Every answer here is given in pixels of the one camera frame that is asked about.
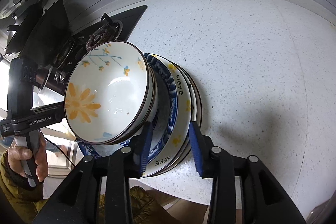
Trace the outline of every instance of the jacket cuff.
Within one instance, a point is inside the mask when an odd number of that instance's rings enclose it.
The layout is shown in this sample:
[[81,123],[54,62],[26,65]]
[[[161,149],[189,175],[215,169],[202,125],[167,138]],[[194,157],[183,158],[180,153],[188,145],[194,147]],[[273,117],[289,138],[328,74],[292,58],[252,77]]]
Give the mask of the jacket cuff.
[[28,179],[24,178],[23,176],[19,175],[18,173],[15,173],[11,168],[9,167],[8,160],[6,159],[6,165],[7,165],[7,171],[10,176],[10,178],[13,180],[13,182],[18,185],[19,187],[28,190],[33,191],[36,189],[36,186],[32,187],[29,185]]

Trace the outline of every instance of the black stove top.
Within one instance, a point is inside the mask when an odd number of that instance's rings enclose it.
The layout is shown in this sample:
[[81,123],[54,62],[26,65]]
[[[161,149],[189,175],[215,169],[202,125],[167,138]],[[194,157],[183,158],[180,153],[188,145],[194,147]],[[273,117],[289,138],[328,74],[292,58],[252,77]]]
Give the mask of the black stove top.
[[[122,30],[118,40],[127,41],[146,8],[147,6],[143,5],[110,17],[113,21],[119,20],[122,22]],[[46,83],[47,88],[61,95],[65,95],[67,83],[72,71],[87,53],[85,49],[86,43],[90,36],[103,25],[104,22],[97,22],[72,36],[76,40],[75,45],[72,47],[63,67],[58,70],[55,68],[52,70]]]

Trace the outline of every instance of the black cable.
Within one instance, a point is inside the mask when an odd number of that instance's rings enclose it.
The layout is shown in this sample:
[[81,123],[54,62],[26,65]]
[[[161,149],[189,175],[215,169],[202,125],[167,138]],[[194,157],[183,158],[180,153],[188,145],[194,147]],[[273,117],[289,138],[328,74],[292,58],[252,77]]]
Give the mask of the black cable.
[[48,140],[46,137],[44,137],[48,142],[50,142],[53,146],[57,147],[59,151],[62,152],[62,154],[68,159],[68,161],[73,165],[73,167],[75,167],[75,165],[73,164],[73,162],[68,158],[68,156],[62,151],[62,149],[60,149],[56,144],[54,144],[52,141]]

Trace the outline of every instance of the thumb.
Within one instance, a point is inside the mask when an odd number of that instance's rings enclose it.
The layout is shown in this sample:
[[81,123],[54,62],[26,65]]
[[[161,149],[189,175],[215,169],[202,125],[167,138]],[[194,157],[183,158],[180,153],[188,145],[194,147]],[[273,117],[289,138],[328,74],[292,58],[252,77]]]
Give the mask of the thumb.
[[29,160],[33,152],[23,146],[14,146],[8,149],[8,161]]

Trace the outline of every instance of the blue patterned plate rim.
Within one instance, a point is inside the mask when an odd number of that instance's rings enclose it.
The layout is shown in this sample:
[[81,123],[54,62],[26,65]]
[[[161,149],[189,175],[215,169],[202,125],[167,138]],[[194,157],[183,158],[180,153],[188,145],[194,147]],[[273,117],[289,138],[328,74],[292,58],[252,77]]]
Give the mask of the blue patterned plate rim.
[[[176,124],[176,119],[177,119],[177,106],[178,106],[177,100],[178,99],[177,99],[176,84],[168,68],[154,56],[147,54],[147,53],[144,53],[143,55],[145,59],[147,60],[148,64],[150,65],[150,67],[155,72],[157,72],[160,76],[162,76],[162,79],[164,80],[164,83],[168,90],[169,99],[170,99],[170,115],[169,115],[168,126],[165,132],[163,133],[161,139],[157,143],[157,145],[155,145],[155,147],[150,151],[149,156],[148,156],[148,163],[149,163],[161,152],[161,150],[166,145],[166,143],[168,142],[173,132],[174,126]],[[121,143],[121,145],[128,145],[128,144],[129,144],[129,140],[127,140],[124,143]],[[96,159],[101,157],[97,153],[97,151],[92,147],[91,144],[84,143],[83,141],[78,141],[78,146],[84,156],[92,155]]]

